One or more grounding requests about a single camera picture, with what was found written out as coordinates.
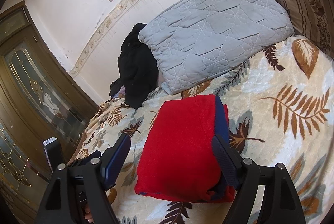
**metal screw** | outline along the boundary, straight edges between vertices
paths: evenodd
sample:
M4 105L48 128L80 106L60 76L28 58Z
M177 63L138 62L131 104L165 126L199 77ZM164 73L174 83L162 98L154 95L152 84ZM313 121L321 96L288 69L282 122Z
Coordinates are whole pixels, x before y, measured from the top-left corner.
M279 169L285 169L285 165L284 165L283 163L278 163L278 164L277 164L277 167L278 167Z
M63 170L65 167L66 167L65 164L59 164L58 167L57 167L57 169L58 170Z
M243 159L243 162L246 164L246 165L251 165L253 163L253 161L249 158L245 158Z
M92 160L91 160L91 164L93 164L93 165L96 165L96 164L98 164L100 162L100 159L99 158L93 158Z

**black clothing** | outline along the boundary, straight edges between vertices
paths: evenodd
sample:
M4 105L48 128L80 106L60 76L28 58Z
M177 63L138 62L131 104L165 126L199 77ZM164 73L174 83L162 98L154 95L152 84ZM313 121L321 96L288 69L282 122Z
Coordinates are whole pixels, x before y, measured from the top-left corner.
M112 82L111 85L110 85L109 96L113 97L118 91L120 91L122 85L123 84L121 82L121 78L118 78L116 81Z
M125 87L125 103L138 109L147 95L156 89L159 70L147 45L138 40L146 24L137 23L121 46L118 57L121 84Z

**folded red towel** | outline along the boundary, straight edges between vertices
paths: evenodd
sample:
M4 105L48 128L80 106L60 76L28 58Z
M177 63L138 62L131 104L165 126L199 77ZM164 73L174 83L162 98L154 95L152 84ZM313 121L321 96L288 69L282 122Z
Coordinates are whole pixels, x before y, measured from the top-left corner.
M163 200L211 201L221 170L211 149L215 96L166 101L147 137L140 162L137 194ZM231 202L233 187L214 202Z

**leaf-patterned blanket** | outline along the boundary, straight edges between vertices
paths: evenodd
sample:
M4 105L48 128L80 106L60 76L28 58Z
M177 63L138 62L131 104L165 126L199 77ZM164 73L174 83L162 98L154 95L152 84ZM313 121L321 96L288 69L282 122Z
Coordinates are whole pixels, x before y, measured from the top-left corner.
M298 191L307 223L320 223L334 202L334 63L304 37L267 47L240 67L176 95L157 88L138 110L115 99L101 105L86 129L77 158L113 146L121 133L131 151L108 191L120 223L221 224L230 204L169 202L136 195L136 168L161 105L216 94L228 105L229 143L259 165L283 162ZM256 223L259 187L249 223Z

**door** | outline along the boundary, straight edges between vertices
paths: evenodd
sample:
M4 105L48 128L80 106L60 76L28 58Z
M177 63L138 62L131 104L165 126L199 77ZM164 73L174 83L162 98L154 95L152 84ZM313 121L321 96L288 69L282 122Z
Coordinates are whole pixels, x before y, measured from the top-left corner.
M58 138L68 161L96 111L47 49L24 3L0 15L0 188L20 220L32 223L51 177L42 142Z

